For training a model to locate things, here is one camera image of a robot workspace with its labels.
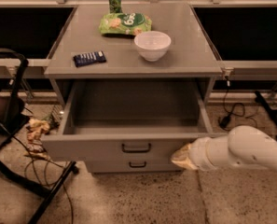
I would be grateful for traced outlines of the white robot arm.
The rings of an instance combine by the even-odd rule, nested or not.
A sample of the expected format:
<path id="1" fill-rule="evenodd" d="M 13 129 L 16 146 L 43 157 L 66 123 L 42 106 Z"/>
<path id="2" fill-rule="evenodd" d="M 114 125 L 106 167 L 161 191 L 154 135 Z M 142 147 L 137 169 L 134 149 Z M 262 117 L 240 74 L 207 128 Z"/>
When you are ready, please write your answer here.
<path id="1" fill-rule="evenodd" d="M 188 170 L 269 169 L 277 173 L 277 141 L 251 126 L 237 126 L 219 137 L 202 137 L 171 156 Z"/>

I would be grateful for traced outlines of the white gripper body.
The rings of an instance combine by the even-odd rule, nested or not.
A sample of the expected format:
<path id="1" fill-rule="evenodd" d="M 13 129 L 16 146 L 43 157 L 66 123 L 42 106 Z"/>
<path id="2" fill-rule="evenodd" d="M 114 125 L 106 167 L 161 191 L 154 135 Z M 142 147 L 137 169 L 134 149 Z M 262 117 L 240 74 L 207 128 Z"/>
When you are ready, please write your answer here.
<path id="1" fill-rule="evenodd" d="M 207 155 L 207 144 L 209 141 L 209 137 L 204 137 L 183 145 L 171 156 L 171 162 L 181 168 L 193 171 L 213 170 L 214 166 Z"/>

